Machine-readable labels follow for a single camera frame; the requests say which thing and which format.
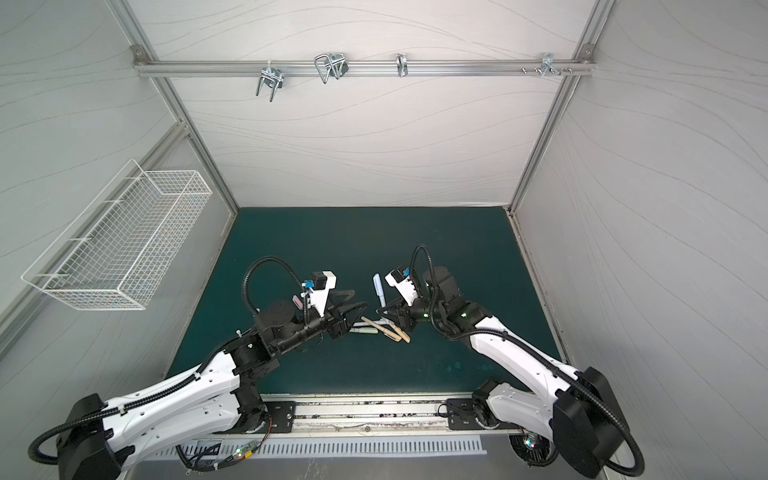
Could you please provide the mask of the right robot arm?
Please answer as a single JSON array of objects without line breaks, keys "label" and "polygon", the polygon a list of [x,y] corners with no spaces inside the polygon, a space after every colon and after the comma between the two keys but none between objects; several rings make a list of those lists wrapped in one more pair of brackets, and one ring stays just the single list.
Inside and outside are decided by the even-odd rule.
[{"label": "right robot arm", "polygon": [[487,308],[467,300],[444,267],[423,278],[396,268],[384,280],[399,297],[381,307],[383,318],[406,332],[427,321],[444,338],[489,358],[523,384],[518,389],[486,381],[472,394],[472,414],[485,429],[516,426],[510,443],[528,466],[543,468],[563,459],[591,479],[604,469],[625,477],[644,473],[643,453],[601,372],[579,370],[514,334]]}]

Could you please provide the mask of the lavender white pen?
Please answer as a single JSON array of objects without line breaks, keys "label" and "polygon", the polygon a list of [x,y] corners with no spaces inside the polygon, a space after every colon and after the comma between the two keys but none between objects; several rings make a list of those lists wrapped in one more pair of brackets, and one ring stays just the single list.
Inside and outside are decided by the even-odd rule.
[{"label": "lavender white pen", "polygon": [[379,305],[381,307],[385,307],[387,304],[387,300],[386,300],[386,296],[383,288],[381,275],[379,273],[375,273],[372,277],[372,281],[373,281],[376,296],[379,301]]}]

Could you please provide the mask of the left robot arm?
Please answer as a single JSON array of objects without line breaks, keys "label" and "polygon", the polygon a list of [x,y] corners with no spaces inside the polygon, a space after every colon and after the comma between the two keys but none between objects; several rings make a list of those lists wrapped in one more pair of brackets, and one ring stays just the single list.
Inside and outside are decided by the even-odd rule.
[{"label": "left robot arm", "polygon": [[257,388],[285,353],[322,333],[339,338],[365,311],[352,290],[322,293],[301,310],[293,301],[258,310],[248,330],[197,366],[138,392],[78,400],[67,420],[30,444],[28,457],[55,465],[61,479],[116,479],[166,448],[207,434],[258,432],[273,420]]}]

